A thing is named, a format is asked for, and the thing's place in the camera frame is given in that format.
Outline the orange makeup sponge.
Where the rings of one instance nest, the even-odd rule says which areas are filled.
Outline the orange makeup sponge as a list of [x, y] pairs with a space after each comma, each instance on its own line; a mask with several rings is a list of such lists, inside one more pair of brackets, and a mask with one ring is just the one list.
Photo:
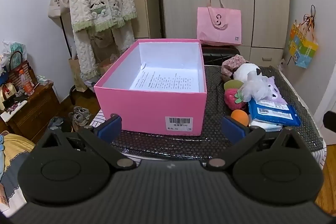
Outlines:
[[241, 123], [244, 126], [249, 125], [249, 116], [246, 112], [240, 109], [236, 109], [231, 113], [231, 118]]

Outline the pink strawberry plush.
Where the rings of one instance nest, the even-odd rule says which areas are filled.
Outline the pink strawberry plush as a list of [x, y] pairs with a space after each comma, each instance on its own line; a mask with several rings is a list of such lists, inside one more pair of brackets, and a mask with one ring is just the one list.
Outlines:
[[239, 90], [234, 88], [225, 90], [224, 102], [230, 110], [241, 110], [245, 108], [246, 105], [240, 96]]

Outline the blue wet wipes pack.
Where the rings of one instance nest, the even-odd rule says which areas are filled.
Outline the blue wet wipes pack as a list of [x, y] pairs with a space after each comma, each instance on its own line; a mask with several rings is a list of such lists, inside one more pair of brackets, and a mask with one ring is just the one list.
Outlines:
[[283, 126], [300, 126], [301, 120], [292, 105], [267, 100], [248, 102], [252, 120], [280, 124]]

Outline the white mesh bath pouf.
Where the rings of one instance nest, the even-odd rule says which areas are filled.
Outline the white mesh bath pouf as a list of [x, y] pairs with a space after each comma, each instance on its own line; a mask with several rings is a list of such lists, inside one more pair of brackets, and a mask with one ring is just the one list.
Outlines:
[[256, 102], [272, 94], [269, 86], [268, 77], [256, 71], [251, 71], [247, 75], [247, 81], [240, 88], [240, 96], [243, 102], [249, 102], [254, 99]]

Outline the green makeup sponge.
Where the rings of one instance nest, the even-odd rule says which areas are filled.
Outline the green makeup sponge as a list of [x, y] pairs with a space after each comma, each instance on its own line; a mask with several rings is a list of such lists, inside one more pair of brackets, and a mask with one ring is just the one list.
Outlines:
[[243, 85], [243, 82], [239, 81], [239, 80], [229, 80], [227, 82], [224, 83], [223, 87], [224, 90], [228, 90], [228, 89], [240, 89]]

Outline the white round plush toy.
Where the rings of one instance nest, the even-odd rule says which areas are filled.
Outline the white round plush toy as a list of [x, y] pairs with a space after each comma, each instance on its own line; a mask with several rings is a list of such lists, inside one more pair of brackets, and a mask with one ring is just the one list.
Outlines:
[[246, 82], [248, 80], [248, 73], [255, 72], [257, 75], [261, 74], [260, 68], [252, 63], [244, 63], [238, 67], [238, 69], [233, 74], [233, 79]]

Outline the purple plush toy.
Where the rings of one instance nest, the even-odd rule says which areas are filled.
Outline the purple plush toy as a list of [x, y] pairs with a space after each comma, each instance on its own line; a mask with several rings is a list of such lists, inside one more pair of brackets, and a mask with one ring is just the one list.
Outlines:
[[268, 77], [267, 86], [270, 90], [270, 93], [265, 98], [265, 100], [287, 104], [286, 100], [284, 100], [284, 98], [282, 98], [278, 87], [276, 87], [276, 84], [275, 84], [275, 81], [274, 81], [274, 76]]

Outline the pair of sneakers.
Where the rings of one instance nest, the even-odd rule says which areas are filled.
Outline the pair of sneakers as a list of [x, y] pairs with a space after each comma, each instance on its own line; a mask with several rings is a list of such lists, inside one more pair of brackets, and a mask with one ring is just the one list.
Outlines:
[[81, 106], [75, 106], [73, 112], [69, 113], [69, 118], [72, 120], [72, 124], [79, 127], [87, 125], [90, 117], [90, 111]]

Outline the brown paper bag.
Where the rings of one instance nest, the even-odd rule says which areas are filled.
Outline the brown paper bag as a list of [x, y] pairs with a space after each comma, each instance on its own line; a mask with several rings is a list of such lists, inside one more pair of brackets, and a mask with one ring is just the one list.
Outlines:
[[85, 92], [88, 88], [82, 81], [82, 78], [80, 77], [80, 65], [77, 58], [77, 54], [75, 54], [74, 58], [71, 57], [68, 61], [70, 64], [76, 90], [82, 93]]

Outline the wooden nightstand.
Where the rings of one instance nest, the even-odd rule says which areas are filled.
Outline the wooden nightstand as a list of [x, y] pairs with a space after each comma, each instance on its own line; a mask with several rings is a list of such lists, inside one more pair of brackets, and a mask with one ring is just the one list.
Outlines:
[[60, 111], [60, 102], [53, 83], [38, 85], [27, 103], [8, 121], [1, 120], [1, 132], [21, 135], [33, 143], [43, 136], [50, 120]]

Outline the pink cardboard box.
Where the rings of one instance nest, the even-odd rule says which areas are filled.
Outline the pink cardboard box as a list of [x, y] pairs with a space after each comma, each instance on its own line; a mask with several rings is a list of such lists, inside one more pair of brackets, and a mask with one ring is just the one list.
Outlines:
[[[130, 90], [143, 65], [196, 69], [199, 92]], [[197, 39], [140, 39], [113, 63], [94, 86], [106, 119], [117, 114], [122, 129], [159, 135], [199, 136], [207, 100], [205, 65]]]

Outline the printed paper sheet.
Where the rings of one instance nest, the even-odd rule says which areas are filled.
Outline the printed paper sheet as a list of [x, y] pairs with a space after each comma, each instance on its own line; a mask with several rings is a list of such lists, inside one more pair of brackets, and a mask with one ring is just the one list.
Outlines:
[[145, 64], [130, 86], [130, 90], [151, 92], [198, 93], [196, 69], [152, 68]]

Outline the black suitcase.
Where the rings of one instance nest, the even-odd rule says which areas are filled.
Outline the black suitcase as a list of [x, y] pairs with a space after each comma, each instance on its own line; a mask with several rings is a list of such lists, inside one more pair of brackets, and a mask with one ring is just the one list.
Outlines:
[[234, 46], [202, 45], [203, 60], [205, 65], [221, 66], [222, 63], [240, 52]]

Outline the orange drink bottle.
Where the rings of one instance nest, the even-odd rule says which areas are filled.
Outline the orange drink bottle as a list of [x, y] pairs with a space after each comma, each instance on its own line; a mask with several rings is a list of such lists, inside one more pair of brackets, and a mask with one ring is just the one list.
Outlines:
[[23, 90], [25, 91], [25, 93], [28, 96], [31, 96], [34, 93], [34, 87], [33, 87], [32, 82], [29, 80], [29, 78], [27, 77], [27, 75], [25, 74], [25, 71], [23, 69], [21, 69], [19, 71], [19, 76], [20, 76], [20, 80], [21, 80]]

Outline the colourful gift bag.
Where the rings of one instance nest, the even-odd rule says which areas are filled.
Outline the colourful gift bag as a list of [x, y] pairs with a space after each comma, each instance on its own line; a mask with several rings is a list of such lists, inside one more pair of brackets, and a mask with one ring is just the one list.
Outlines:
[[318, 50], [315, 37], [315, 5], [311, 5], [310, 13], [303, 16], [302, 22], [294, 21], [291, 26], [288, 48], [294, 64], [306, 69]]

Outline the pink paper shopping bag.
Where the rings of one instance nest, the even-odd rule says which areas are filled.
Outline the pink paper shopping bag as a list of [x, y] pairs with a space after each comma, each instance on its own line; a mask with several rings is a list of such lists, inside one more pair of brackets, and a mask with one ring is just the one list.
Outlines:
[[242, 13], [237, 9], [206, 7], [197, 9], [197, 39], [210, 46], [238, 46], [242, 44]]

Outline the cream fleece jacket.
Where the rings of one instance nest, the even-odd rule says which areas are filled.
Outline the cream fleece jacket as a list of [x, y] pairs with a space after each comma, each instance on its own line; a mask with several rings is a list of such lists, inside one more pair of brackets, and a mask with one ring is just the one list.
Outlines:
[[131, 20], [137, 17], [134, 0], [70, 0], [71, 24], [83, 81], [99, 79], [92, 40], [112, 32], [120, 53], [134, 42]]

